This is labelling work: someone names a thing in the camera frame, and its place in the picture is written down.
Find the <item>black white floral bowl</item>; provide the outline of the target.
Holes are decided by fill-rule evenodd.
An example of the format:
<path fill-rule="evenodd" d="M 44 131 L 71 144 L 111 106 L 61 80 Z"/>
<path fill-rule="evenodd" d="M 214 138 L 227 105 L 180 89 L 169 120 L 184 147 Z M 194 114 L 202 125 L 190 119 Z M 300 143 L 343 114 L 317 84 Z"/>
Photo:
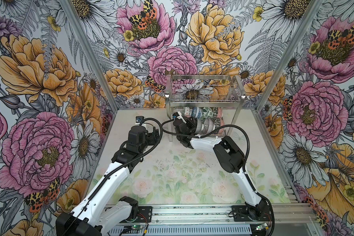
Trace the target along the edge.
<path fill-rule="evenodd" d="M 216 118 L 216 119 L 214 120 L 215 129 L 217 129 L 217 128 L 223 126 L 224 124 L 225 124 L 225 123 L 224 123 L 224 121 L 223 121 L 222 118 Z M 223 131 L 224 131 L 224 129 L 221 128 L 221 129 L 215 131 L 214 134 L 222 134 Z"/>
<path fill-rule="evenodd" d="M 196 134 L 206 135 L 211 133 L 215 128 L 214 122 L 211 119 L 197 119 Z"/>
<path fill-rule="evenodd" d="M 216 119 L 216 118 L 221 119 L 223 116 L 223 110 L 221 107 L 213 107 L 212 112 L 213 112 L 213 115 L 212 115 L 213 119 Z"/>

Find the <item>blue rose pattern bowl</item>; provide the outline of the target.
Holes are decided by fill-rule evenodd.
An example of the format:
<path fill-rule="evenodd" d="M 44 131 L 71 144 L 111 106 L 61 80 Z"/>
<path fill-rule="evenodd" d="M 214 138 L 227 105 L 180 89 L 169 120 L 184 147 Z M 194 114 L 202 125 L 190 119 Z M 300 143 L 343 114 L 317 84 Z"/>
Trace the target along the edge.
<path fill-rule="evenodd" d="M 202 109 L 200 107 L 194 107 L 191 116 L 200 119 L 202 117 Z"/>

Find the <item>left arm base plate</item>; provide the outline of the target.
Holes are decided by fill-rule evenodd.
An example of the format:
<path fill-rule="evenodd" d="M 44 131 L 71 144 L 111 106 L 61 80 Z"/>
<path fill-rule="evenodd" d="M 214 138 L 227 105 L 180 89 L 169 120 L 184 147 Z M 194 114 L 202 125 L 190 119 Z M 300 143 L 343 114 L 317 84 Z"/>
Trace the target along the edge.
<path fill-rule="evenodd" d="M 152 219 L 152 211 L 152 206 L 138 206 L 132 210 L 127 221 L 130 223 L 150 223 Z"/>

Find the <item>green leaf pattern bowl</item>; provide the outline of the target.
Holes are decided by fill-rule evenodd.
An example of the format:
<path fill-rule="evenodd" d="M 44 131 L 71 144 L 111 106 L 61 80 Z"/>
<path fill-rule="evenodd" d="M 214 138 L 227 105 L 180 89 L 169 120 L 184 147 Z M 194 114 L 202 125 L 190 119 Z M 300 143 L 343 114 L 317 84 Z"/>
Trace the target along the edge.
<path fill-rule="evenodd" d="M 202 109 L 202 116 L 201 119 L 211 119 L 213 117 L 213 109 L 210 107 L 204 107 Z"/>

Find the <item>pale green geometric bowl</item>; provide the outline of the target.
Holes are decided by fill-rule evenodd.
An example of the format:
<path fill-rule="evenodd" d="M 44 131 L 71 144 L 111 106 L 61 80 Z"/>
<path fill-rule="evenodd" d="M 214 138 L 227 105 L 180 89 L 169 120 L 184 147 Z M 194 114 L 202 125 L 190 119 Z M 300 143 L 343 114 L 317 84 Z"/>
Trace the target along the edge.
<path fill-rule="evenodd" d="M 184 116 L 184 117 L 187 117 L 187 118 L 191 117 L 191 116 L 192 116 L 192 108 L 190 108 L 190 107 L 184 107 L 184 109 L 183 109 L 183 116 Z"/>

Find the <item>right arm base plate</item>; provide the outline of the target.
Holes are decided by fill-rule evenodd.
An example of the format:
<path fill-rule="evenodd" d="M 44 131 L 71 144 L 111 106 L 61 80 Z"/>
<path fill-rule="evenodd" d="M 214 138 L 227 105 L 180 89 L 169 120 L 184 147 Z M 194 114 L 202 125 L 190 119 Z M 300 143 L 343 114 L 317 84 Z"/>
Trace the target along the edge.
<path fill-rule="evenodd" d="M 234 205 L 231 208 L 235 222 L 271 222 L 274 219 L 269 206 L 259 208 L 247 205 Z"/>

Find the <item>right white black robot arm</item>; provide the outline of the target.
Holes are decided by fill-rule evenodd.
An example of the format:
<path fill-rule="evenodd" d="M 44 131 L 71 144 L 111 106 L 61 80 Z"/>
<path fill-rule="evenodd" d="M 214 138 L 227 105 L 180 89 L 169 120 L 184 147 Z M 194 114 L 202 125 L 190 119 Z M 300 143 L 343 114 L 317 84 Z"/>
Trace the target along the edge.
<path fill-rule="evenodd" d="M 234 124 L 225 124 L 208 134 L 198 136 L 193 118 L 185 119 L 181 116 L 174 118 L 173 127 L 175 133 L 171 135 L 175 135 L 184 147 L 214 153 L 222 169 L 233 175 L 245 200 L 246 209 L 241 215 L 256 221 L 269 212 L 271 206 L 268 200 L 261 196 L 246 170 L 250 140 L 244 129 Z M 247 143 L 246 152 L 243 152 L 230 136 L 214 136 L 216 132 L 225 128 L 235 128 L 244 134 Z"/>

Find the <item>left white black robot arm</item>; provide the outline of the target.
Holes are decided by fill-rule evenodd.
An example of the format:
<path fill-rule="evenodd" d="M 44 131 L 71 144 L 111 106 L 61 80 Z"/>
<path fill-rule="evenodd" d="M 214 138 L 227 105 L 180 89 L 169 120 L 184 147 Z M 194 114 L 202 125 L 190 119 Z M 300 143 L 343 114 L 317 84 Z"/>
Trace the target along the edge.
<path fill-rule="evenodd" d="M 133 220 L 138 213 L 138 201 L 123 197 L 116 206 L 105 211 L 108 201 L 134 167 L 160 143 L 163 132 L 151 134 L 142 125 L 135 125 L 128 139 L 115 152 L 112 162 L 92 191 L 70 213 L 56 220 L 58 236 L 104 236 L 124 220 Z"/>

